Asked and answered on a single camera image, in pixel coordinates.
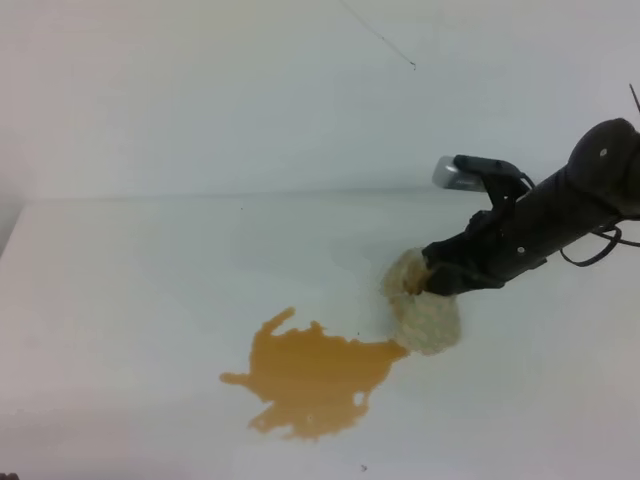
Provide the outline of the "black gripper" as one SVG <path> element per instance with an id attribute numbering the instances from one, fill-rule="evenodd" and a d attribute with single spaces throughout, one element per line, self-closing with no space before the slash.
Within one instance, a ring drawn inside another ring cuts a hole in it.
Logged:
<path id="1" fill-rule="evenodd" d="M 528 190 L 513 180 L 484 181 L 492 208 L 477 212 L 462 233 L 422 250 L 426 266 L 438 268 L 428 279 L 430 293 L 500 289 L 565 247 L 564 173 Z"/>

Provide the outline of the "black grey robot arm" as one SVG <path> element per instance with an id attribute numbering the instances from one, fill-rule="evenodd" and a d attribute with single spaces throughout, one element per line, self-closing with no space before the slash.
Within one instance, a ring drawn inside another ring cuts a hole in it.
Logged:
<path id="1" fill-rule="evenodd" d="M 443 188 L 484 191 L 492 207 L 477 212 L 462 233 L 423 249 L 426 291 L 499 289 L 586 235 L 607 244 L 583 267 L 622 243 L 619 223 L 639 218 L 639 134 L 624 119 L 604 121 L 539 184 L 509 162 L 469 155 L 443 158 L 434 180 Z"/>

